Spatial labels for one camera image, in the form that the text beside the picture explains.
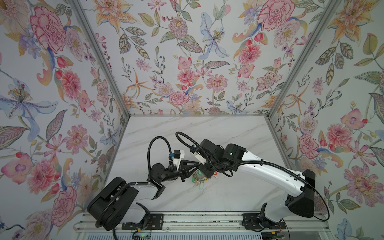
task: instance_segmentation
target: red object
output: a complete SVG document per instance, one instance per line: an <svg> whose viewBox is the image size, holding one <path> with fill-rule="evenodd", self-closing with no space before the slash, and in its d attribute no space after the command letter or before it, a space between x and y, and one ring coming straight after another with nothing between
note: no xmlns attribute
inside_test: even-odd
<svg viewBox="0 0 384 240"><path fill-rule="evenodd" d="M327 140L325 140L325 139L321 139L321 140L320 140L320 144L321 144L323 147L326 147L326 146L327 146Z"/></svg>
<svg viewBox="0 0 384 240"><path fill-rule="evenodd" d="M330 145L329 145L329 148L330 148L332 151L336 151L336 147L335 147L333 144L330 144Z"/></svg>
<svg viewBox="0 0 384 240"><path fill-rule="evenodd" d="M57 179L59 179L61 176L61 172L60 171L57 171L56 174L55 174L55 177L53 178L55 181L57 181Z"/></svg>
<svg viewBox="0 0 384 240"><path fill-rule="evenodd" d="M245 45L248 46L248 45L251 45L252 44L252 41L251 40L248 40L245 42Z"/></svg>
<svg viewBox="0 0 384 240"><path fill-rule="evenodd" d="M256 42L260 42L263 39L263 34L262 33L256 34L254 39Z"/></svg>
<svg viewBox="0 0 384 240"><path fill-rule="evenodd" d="M59 65L59 67L61 67L61 68L65 68L65 60L64 60L64 58L58 57L57 58L57 65Z"/></svg>
<svg viewBox="0 0 384 240"><path fill-rule="evenodd" d="M57 79L60 79L62 76L63 76L63 72L62 71L59 70L59 71L56 72Z"/></svg>
<svg viewBox="0 0 384 240"><path fill-rule="evenodd" d="M59 183L57 182L53 187L51 188L52 194L56 194L60 190Z"/></svg>

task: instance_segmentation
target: blue flower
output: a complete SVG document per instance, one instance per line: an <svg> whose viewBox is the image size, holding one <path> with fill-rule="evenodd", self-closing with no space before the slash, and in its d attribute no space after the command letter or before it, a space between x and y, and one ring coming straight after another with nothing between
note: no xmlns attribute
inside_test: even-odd
<svg viewBox="0 0 384 240"><path fill-rule="evenodd" d="M102 136L100 138L100 142L105 144L105 145L108 145L108 144L111 144L111 143L113 145L117 145L118 143L116 141L116 137L117 137L118 133L119 133L119 129L117 129L117 131L114 134L112 134L112 130L110 128L108 128L108 134L107 134L108 137Z"/></svg>
<svg viewBox="0 0 384 240"><path fill-rule="evenodd" d="M207 44L207 47L206 47L206 52L203 55L198 57L199 60L207 59L211 51L215 51L216 54L221 58L225 58L229 56L229 54L225 52L225 49L222 47L219 47L217 44L220 42L221 38L224 37L224 28L221 27L220 30L217 28L211 34L210 32L211 26L212 26L212 20L210 16L207 13L202 13L200 31L203 35L203 42Z"/></svg>
<svg viewBox="0 0 384 240"><path fill-rule="evenodd" d="M56 109L58 102L42 101L40 103L31 103L33 100L30 95L28 86L18 79L13 79L13 84L8 85L9 95L14 99L9 99L0 94L0 109L4 110L8 118L15 116L25 117L30 125L31 130L28 134L28 141L32 142L40 133L40 127L35 121L38 113L48 114Z"/></svg>
<svg viewBox="0 0 384 240"><path fill-rule="evenodd" d="M227 103L227 108L234 114L237 114L237 113L241 113L241 114L246 114L246 113L249 113L248 111L243 111L241 110L241 107L242 107L242 103L239 103L237 105L233 105L233 102L232 101L229 101L227 100L226 101Z"/></svg>

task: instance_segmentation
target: black cable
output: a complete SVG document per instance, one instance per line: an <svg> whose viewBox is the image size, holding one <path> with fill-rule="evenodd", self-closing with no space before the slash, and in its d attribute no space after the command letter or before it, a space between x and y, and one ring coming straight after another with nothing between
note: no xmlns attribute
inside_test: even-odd
<svg viewBox="0 0 384 240"><path fill-rule="evenodd" d="M162 136L157 136L157 137L154 137L152 139L152 141L149 143L149 146L148 146L148 151L147 151L147 162L148 162L148 178L147 178L147 181L149 182L151 180L151 160L150 160L150 153L151 153L151 147L152 147L152 144L155 140L157 139L163 139L166 143L167 143L167 146L168 146L168 150L169 150L169 154L172 154L172 150L170 149L170 145L169 145L169 142L168 140L165 138L165 137L162 137ZM168 169L171 167L171 162L169 162L168 164Z"/></svg>

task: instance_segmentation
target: floral wallpaper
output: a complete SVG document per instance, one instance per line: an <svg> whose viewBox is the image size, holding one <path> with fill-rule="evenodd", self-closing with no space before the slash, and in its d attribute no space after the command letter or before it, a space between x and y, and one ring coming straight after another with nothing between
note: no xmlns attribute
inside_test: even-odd
<svg viewBox="0 0 384 240"><path fill-rule="evenodd" d="M384 238L383 10L342 1L272 117L291 163L316 173L339 240Z"/></svg>
<svg viewBox="0 0 384 240"><path fill-rule="evenodd" d="M325 0L81 4L132 115L267 113L326 6Z"/></svg>
<svg viewBox="0 0 384 240"><path fill-rule="evenodd" d="M72 239L127 119L66 0L0 0L0 32L0 239Z"/></svg>

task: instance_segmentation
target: white marble table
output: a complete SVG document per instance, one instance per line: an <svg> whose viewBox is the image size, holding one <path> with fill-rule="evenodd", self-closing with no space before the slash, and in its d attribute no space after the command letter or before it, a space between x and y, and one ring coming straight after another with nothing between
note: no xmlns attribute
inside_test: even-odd
<svg viewBox="0 0 384 240"><path fill-rule="evenodd" d="M224 148L228 143L234 143L266 161L284 166L263 117L131 117L107 184L117 176L127 182L145 181L148 176L147 148L156 136L165 137L172 151L183 149L186 159L195 161L189 150L176 139L176 131L184 132L199 143L209 139ZM159 162L168 167L168 154L166 143L156 140L151 148L151 164ZM163 184L166 189L158 199L141 201L150 211L259 210L267 199L280 191L270 183L240 172L234 172L232 178L219 173L200 189L191 178L185 182L177 179Z"/></svg>

